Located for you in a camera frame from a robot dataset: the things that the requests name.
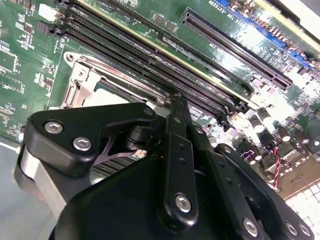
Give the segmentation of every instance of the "motherboard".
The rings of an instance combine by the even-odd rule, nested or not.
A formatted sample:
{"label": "motherboard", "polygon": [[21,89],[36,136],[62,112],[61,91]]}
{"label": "motherboard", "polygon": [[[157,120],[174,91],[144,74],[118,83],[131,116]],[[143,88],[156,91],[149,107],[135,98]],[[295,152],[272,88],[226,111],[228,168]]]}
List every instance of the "motherboard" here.
{"label": "motherboard", "polygon": [[320,44],[269,2],[0,4],[2,136],[21,141],[28,116],[43,110],[141,102],[165,117],[180,93],[211,145],[232,146],[265,178],[275,149],[280,176],[308,159]]}

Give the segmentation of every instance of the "white connector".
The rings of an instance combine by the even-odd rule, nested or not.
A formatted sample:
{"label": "white connector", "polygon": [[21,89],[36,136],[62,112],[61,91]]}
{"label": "white connector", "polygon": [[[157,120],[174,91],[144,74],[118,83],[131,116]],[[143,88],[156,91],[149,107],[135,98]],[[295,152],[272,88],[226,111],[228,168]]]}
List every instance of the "white connector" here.
{"label": "white connector", "polygon": [[38,13],[41,17],[49,22],[54,22],[60,15],[60,12],[57,9],[52,8],[46,4],[40,4]]}

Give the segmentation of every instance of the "white grid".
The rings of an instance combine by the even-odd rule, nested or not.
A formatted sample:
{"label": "white grid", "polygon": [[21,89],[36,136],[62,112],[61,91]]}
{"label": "white grid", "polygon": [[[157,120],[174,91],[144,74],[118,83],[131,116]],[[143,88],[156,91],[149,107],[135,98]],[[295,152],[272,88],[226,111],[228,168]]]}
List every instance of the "white grid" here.
{"label": "white grid", "polygon": [[320,240],[320,182],[286,201]]}

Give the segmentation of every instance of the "dimm slot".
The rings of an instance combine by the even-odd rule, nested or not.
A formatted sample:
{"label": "dimm slot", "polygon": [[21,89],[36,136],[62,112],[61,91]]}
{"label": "dimm slot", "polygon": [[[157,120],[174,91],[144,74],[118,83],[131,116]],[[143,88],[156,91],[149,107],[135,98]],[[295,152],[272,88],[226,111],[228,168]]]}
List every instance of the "dimm slot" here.
{"label": "dimm slot", "polygon": [[[181,39],[177,38],[176,36],[172,35],[171,33],[167,32],[163,28],[157,26],[152,21],[150,21],[149,19],[145,18],[144,16],[142,16],[141,14],[136,12],[134,9],[129,8],[128,6],[119,2],[118,0],[100,0],[100,1],[104,2],[108,5],[111,5],[113,7],[116,7],[117,9],[121,10],[125,14],[130,15],[138,22],[147,26],[151,30],[157,32],[159,34],[159,36],[166,38],[166,39],[169,39],[170,41],[173,41],[177,46],[180,46],[181,48],[185,49],[186,51],[188,51],[192,55],[197,56],[197,58],[200,58],[206,65],[208,65],[208,66],[210,65],[211,67],[214,67],[216,71],[219,71],[222,75],[227,76],[228,78],[234,80],[236,83],[240,84],[240,82],[241,82],[242,84],[246,84],[241,79],[239,79],[235,74],[233,74],[232,72],[223,68],[222,66],[217,65],[209,57],[207,57],[206,55],[204,55],[200,51],[196,50],[192,46],[188,45],[187,43],[183,42]],[[88,9],[85,6],[85,4],[82,3],[82,0],[69,0],[69,2],[76,3],[76,5],[80,6],[83,9]]]}
{"label": "dimm slot", "polygon": [[[155,60],[157,60],[157,61],[161,60],[161,62],[163,62],[166,67],[169,67],[171,70],[177,72],[182,77],[189,79],[190,81],[192,81],[195,85],[198,85],[199,87],[205,88],[207,91],[211,92],[213,95],[222,99],[223,101],[227,101],[229,104],[233,104],[233,102],[234,102],[233,96],[230,96],[226,92],[223,92],[222,90],[220,90],[219,88],[214,86],[211,82],[206,81],[206,80],[196,76],[190,70],[178,65],[177,63],[175,63],[174,61],[172,61],[168,57],[166,57],[163,54],[161,54],[160,52],[158,52],[156,49],[148,46],[147,44],[145,44],[137,39],[134,39],[132,36],[129,36],[127,33],[121,31],[117,26],[110,24],[105,19],[102,19],[100,16],[97,16],[96,14],[88,11],[87,9],[83,9],[83,7],[81,7],[79,5],[72,6],[71,10],[74,12],[74,14],[77,15],[77,16],[71,16],[75,20],[83,21],[85,19],[87,22],[90,22],[91,26],[95,29],[103,26],[104,31],[106,31],[107,30],[106,27],[108,27],[111,30],[119,33],[119,35],[121,33],[120,36],[122,36],[122,38],[121,38],[122,41],[126,41],[132,47],[135,47],[137,50],[139,50],[145,54],[148,54],[149,56],[156,56],[156,58],[154,58]],[[93,18],[95,22],[100,23],[100,24],[98,25],[97,23],[90,21],[88,19],[88,17],[86,17],[86,16]]]}
{"label": "dimm slot", "polygon": [[239,46],[212,23],[206,21],[193,10],[188,9],[186,11],[184,18],[182,19],[182,23],[201,37],[208,40],[210,43],[223,49],[226,53],[230,54],[241,63],[255,71],[257,75],[260,75],[272,85],[282,90],[286,90],[286,88],[292,84],[292,81],[281,72],[276,69],[272,69],[265,64],[262,59],[258,59],[253,56],[252,53],[249,53],[248,50]]}
{"label": "dimm slot", "polygon": [[[141,52],[137,51],[135,48],[132,49],[132,47],[129,47],[129,46],[123,44],[123,42],[118,42],[118,43],[113,42],[113,38],[110,35],[106,34],[103,30],[101,30],[93,25],[90,25],[89,23],[87,23],[87,25],[85,25],[85,24],[81,24],[76,19],[73,19],[72,23],[69,22],[69,24],[73,28],[82,32],[87,37],[91,37],[96,42],[99,42],[105,48],[109,48],[111,50],[116,51],[120,55],[125,56],[126,58],[136,62],[137,64],[139,64],[142,67],[147,68],[147,67],[150,67],[153,65],[153,62],[150,61],[150,59],[148,59]],[[176,72],[168,71],[168,69],[165,66],[158,64],[155,67],[158,68],[157,72],[162,74],[163,77],[168,78],[168,79],[173,78],[173,79],[178,80],[179,82],[183,82],[184,84],[188,84],[189,88],[192,88],[192,90],[194,90],[195,92],[201,93],[203,96],[206,95],[207,99],[209,99],[210,101],[215,103],[215,105],[213,105],[213,106],[215,106],[217,110],[223,109],[223,107],[228,104],[227,102],[222,101],[220,98],[215,97],[214,95],[211,95],[208,93],[205,94],[204,89],[199,86],[193,85],[191,87],[190,82],[187,79],[181,77]]]}
{"label": "dimm slot", "polygon": [[150,67],[146,67],[145,69],[141,66],[139,67],[140,64],[138,62],[134,62],[132,58],[125,59],[124,56],[102,47],[99,43],[94,42],[93,39],[88,38],[88,36],[83,35],[76,29],[67,29],[65,34],[68,38],[82,44],[98,56],[111,60],[111,62],[114,63],[113,66],[120,71],[123,69],[128,70],[128,73],[131,73],[133,76],[146,79],[147,81],[153,79],[160,84],[162,88],[165,87],[168,92],[181,93],[186,98],[190,99],[191,103],[195,106],[216,116],[219,121],[226,119],[226,114],[223,109],[219,109],[215,103],[209,102],[194,90],[189,90],[188,85],[181,83],[178,84],[177,80],[172,80]]}

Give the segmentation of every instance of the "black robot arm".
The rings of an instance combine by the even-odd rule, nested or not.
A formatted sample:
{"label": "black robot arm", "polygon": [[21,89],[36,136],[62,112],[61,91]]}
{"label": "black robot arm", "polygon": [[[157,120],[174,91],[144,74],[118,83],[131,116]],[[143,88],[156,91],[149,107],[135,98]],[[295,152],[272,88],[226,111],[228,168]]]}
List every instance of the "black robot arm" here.
{"label": "black robot arm", "polygon": [[[91,185],[92,166],[147,150]],[[57,217],[55,240],[313,240],[301,218],[229,146],[215,149],[188,101],[44,111],[27,122],[19,186]]]}

